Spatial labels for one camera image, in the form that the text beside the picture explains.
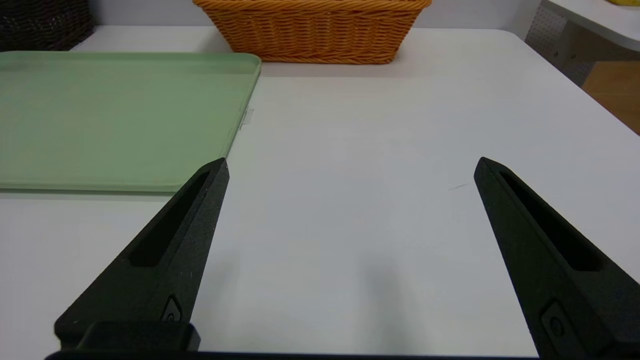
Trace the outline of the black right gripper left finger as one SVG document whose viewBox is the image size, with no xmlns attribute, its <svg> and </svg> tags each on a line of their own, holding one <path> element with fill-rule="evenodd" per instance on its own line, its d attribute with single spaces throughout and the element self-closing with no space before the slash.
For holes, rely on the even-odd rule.
<svg viewBox="0 0 640 360">
<path fill-rule="evenodd" d="M 61 346 L 199 346 L 190 320 L 229 180 L 224 158 L 197 170 L 58 317 Z"/>
</svg>

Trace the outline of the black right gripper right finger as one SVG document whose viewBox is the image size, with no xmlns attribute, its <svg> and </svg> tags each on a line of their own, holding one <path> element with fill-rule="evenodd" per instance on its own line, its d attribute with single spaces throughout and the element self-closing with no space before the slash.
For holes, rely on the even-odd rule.
<svg viewBox="0 0 640 360">
<path fill-rule="evenodd" d="M 639 283 L 507 166 L 473 178 L 538 356 L 637 360 Z"/>
</svg>

